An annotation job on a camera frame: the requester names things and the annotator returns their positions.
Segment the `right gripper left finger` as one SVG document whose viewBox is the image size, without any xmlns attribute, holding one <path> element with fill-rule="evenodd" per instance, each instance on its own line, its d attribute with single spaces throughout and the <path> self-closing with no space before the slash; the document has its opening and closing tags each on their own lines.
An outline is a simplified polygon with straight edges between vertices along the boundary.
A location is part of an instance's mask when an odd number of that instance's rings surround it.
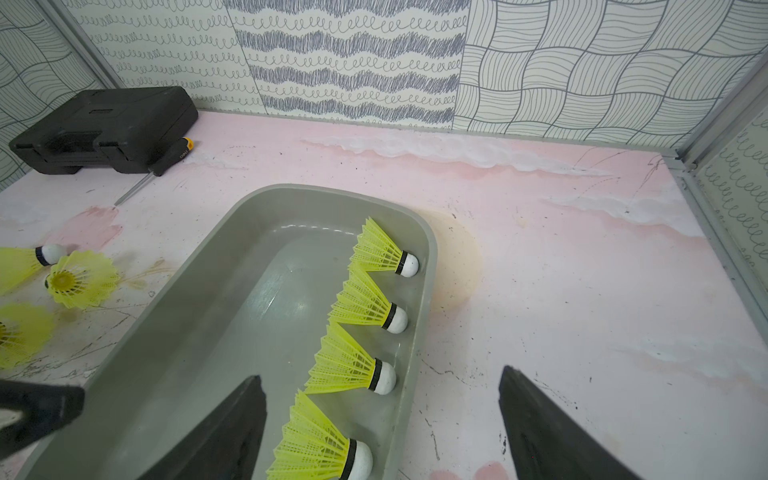
<svg viewBox="0 0 768 480">
<path fill-rule="evenodd" d="M 247 377 L 143 479 L 250 479 L 267 420 L 258 375 Z"/>
</svg>

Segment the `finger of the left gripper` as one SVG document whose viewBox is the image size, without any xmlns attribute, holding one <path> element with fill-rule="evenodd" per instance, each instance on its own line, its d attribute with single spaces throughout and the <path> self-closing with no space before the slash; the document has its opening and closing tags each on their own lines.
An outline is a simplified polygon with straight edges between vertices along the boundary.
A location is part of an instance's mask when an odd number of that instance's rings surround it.
<svg viewBox="0 0 768 480">
<path fill-rule="evenodd" d="M 18 412 L 20 418 L 1 428 L 1 459 L 72 423 L 83 412 L 85 395 L 76 385 L 2 380 L 1 409 Z"/>
</svg>

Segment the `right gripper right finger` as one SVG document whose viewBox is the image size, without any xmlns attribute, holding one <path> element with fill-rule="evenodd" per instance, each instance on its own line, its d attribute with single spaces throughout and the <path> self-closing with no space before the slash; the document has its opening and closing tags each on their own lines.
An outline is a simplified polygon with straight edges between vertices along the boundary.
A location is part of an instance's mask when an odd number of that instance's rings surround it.
<svg viewBox="0 0 768 480">
<path fill-rule="evenodd" d="M 522 371 L 504 367 L 499 394 L 519 479 L 639 479 Z"/>
</svg>

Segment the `yellow shuttlecock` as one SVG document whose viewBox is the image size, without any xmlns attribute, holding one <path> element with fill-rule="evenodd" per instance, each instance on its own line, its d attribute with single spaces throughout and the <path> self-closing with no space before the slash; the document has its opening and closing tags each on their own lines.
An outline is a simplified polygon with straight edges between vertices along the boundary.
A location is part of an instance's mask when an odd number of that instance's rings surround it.
<svg viewBox="0 0 768 480">
<path fill-rule="evenodd" d="M 40 270 L 59 262 L 67 254 L 63 245 L 48 244 L 35 248 L 1 248 L 1 294 L 22 285 Z"/>
<path fill-rule="evenodd" d="M 356 263 L 349 268 L 331 306 L 329 320 L 339 324 L 381 327 L 391 334 L 403 333 L 409 325 L 403 307 L 390 301 L 371 276 Z"/>
<path fill-rule="evenodd" d="M 405 278 L 414 277 L 420 267 L 418 258 L 401 249 L 371 217 L 357 236 L 350 260 L 367 272 L 394 272 Z"/>
<path fill-rule="evenodd" d="M 54 265 L 44 281 L 52 299 L 67 308 L 97 307 L 117 288 L 120 274 L 103 253 L 74 251 Z"/>
<path fill-rule="evenodd" d="M 341 325 L 330 322 L 304 384 L 308 395 L 355 389 L 388 395 L 397 383 L 394 367 L 369 354 Z"/>
<path fill-rule="evenodd" d="M 54 315 L 43 306 L 2 305 L 1 368 L 12 369 L 29 361 L 48 343 L 54 329 Z"/>
<path fill-rule="evenodd" d="M 345 436 L 301 390 L 273 455 L 268 479 L 367 479 L 373 471 L 370 447 Z"/>
</svg>

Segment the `grey plastic storage box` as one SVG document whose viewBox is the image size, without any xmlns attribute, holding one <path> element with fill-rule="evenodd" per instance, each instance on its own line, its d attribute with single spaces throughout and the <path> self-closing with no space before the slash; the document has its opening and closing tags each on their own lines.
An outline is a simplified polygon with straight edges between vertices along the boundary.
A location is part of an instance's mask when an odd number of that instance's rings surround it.
<svg viewBox="0 0 768 480">
<path fill-rule="evenodd" d="M 435 236 L 403 206 L 290 184 L 257 190 L 224 216 L 87 381 L 82 416 L 40 442 L 20 477 L 135 479 L 257 375 L 267 419 L 254 477 L 263 478 L 367 219 L 419 262 L 411 278 L 375 275 L 405 310 L 404 332 L 350 328 L 394 367 L 397 383 L 385 396 L 354 390 L 315 402 L 371 448 L 374 478 L 396 478 L 436 279 Z"/>
</svg>

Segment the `black plastic tool case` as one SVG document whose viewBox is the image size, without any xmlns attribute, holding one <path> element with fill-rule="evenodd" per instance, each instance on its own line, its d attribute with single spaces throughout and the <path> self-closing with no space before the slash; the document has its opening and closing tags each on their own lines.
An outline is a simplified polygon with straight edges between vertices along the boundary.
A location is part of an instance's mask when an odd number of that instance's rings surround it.
<svg viewBox="0 0 768 480">
<path fill-rule="evenodd" d="M 185 89 L 86 90 L 9 141 L 11 151 L 45 175 L 87 167 L 144 174 L 184 142 L 198 120 Z"/>
</svg>

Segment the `black handled screwdriver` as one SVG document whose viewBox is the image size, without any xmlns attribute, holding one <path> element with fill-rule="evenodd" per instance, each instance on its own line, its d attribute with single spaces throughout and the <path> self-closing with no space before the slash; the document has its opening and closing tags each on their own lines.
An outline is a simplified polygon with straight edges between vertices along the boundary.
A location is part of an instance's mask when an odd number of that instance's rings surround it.
<svg viewBox="0 0 768 480">
<path fill-rule="evenodd" d="M 180 163 L 194 149 L 194 146 L 194 141 L 188 137 L 183 137 L 174 142 L 156 162 L 149 166 L 149 172 L 125 194 L 123 194 L 114 203 L 114 206 L 121 206 L 145 185 L 152 182 L 156 177 L 164 175 L 170 168 Z"/>
</svg>

